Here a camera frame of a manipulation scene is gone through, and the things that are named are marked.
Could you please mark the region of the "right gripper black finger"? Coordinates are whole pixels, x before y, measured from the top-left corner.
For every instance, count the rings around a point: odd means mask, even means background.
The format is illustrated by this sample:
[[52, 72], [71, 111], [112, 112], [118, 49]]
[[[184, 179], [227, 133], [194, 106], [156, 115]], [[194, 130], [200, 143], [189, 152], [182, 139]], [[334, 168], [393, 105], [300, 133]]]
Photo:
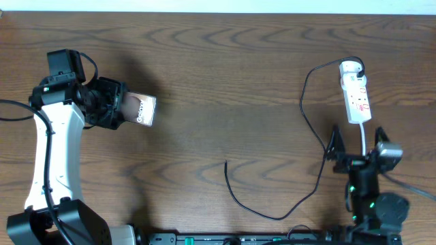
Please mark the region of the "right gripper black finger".
[[332, 135], [324, 156], [327, 160], [343, 160], [345, 157], [345, 145], [338, 125], [332, 128]]
[[375, 130], [375, 145], [384, 142], [390, 142], [390, 139], [384, 131], [383, 127], [378, 127]]

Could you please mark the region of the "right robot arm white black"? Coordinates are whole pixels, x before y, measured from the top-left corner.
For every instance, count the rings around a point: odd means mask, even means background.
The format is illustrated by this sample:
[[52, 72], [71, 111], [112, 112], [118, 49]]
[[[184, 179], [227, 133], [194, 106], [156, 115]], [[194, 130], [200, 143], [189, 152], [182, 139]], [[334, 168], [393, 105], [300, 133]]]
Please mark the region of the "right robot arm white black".
[[335, 244], [401, 244], [400, 232], [407, 219], [409, 201], [392, 192], [382, 193], [378, 175], [393, 170], [403, 149], [391, 142], [382, 127], [375, 131], [375, 147], [365, 155], [346, 153], [338, 126], [334, 126], [326, 159], [334, 161], [333, 172], [347, 174], [347, 209], [353, 226], [327, 231], [325, 240]]

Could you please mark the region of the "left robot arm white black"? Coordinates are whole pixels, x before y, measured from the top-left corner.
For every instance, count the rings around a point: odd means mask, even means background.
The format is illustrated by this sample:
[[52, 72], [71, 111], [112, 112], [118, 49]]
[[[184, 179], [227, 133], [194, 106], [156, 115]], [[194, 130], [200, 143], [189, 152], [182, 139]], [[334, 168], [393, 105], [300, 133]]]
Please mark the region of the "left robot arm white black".
[[28, 104], [37, 127], [35, 169], [23, 212], [7, 219], [14, 244], [136, 244], [132, 225], [109, 227], [88, 207], [80, 185], [84, 129], [115, 130], [124, 122], [125, 83], [94, 74], [87, 80], [76, 50], [47, 54], [49, 75]]

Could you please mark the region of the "white charger plug adapter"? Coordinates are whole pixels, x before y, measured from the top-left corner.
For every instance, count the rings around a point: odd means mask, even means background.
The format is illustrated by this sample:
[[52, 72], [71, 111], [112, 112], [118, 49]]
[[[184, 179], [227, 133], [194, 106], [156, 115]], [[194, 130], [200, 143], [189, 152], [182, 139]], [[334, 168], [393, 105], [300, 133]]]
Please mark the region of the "white charger plug adapter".
[[341, 76], [344, 76], [347, 73], [358, 74], [360, 71], [362, 71], [362, 65], [356, 61], [343, 61], [339, 65], [339, 71]]

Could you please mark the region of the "white power strip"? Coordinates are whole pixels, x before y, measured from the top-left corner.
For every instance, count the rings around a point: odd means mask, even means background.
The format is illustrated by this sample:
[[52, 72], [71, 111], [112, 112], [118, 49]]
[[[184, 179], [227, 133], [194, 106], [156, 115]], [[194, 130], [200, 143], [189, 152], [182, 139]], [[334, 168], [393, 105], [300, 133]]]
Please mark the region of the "white power strip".
[[366, 88], [367, 77], [359, 73], [346, 73], [340, 79], [347, 119], [350, 124], [355, 125], [371, 120], [371, 109]]

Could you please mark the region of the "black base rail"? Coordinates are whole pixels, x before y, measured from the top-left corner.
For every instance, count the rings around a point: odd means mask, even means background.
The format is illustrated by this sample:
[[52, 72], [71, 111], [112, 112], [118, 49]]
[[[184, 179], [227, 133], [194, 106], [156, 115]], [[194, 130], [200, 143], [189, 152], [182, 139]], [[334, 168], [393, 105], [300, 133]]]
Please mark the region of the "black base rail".
[[175, 233], [152, 233], [140, 234], [136, 237], [136, 244], [143, 245], [263, 245], [263, 244], [388, 244], [402, 245], [399, 235], [391, 238], [382, 236], [357, 235], [350, 241], [344, 241], [333, 235], [300, 232], [290, 235], [280, 234], [175, 234]]

